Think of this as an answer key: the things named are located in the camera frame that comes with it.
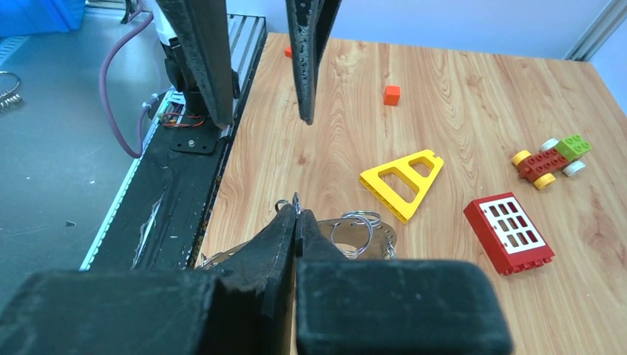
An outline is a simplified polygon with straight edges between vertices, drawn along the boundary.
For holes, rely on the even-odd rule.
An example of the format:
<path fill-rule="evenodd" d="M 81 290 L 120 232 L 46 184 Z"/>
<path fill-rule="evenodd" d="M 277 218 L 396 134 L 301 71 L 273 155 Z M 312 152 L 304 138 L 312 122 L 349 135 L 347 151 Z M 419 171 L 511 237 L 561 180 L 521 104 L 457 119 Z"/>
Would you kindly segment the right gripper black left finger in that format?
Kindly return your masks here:
<path fill-rule="evenodd" d="M 283 206 L 212 269 L 34 274 L 1 313 L 1 352 L 288 354 L 297 216 Z"/>

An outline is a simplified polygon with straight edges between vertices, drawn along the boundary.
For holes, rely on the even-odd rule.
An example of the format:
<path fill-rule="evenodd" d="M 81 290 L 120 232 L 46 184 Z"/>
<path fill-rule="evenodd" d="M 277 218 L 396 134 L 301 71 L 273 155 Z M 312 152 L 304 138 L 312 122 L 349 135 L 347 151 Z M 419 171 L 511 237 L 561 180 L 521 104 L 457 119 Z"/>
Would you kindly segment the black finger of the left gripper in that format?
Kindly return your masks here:
<path fill-rule="evenodd" d="M 314 122 L 319 66 L 341 0 L 287 0 L 288 33 L 300 119 Z"/>
<path fill-rule="evenodd" d="M 215 126 L 233 123 L 234 83 L 226 2 L 157 2 L 182 46 L 188 68 Z"/>

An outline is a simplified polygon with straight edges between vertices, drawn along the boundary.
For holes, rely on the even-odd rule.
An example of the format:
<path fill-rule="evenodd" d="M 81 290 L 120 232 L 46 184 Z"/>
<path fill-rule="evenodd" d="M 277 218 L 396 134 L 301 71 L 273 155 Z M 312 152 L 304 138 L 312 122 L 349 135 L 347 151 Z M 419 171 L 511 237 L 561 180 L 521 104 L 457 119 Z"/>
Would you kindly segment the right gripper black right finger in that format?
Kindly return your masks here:
<path fill-rule="evenodd" d="M 461 260 L 349 260 L 312 211 L 295 226 L 299 354 L 510 354 L 495 290 Z"/>

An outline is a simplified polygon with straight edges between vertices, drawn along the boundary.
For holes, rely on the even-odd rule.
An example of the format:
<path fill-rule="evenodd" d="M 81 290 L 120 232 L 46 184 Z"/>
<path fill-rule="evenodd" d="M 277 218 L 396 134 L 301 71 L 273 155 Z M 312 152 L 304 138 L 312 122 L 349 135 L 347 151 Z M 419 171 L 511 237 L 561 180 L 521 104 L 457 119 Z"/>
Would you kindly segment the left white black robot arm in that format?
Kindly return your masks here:
<path fill-rule="evenodd" d="M 314 122 L 319 66 L 340 1 L 287 1 L 288 34 L 299 117 Z M 225 1 L 150 1 L 149 9 L 172 63 L 171 79 L 193 112 L 214 126 L 233 124 L 236 97 Z"/>

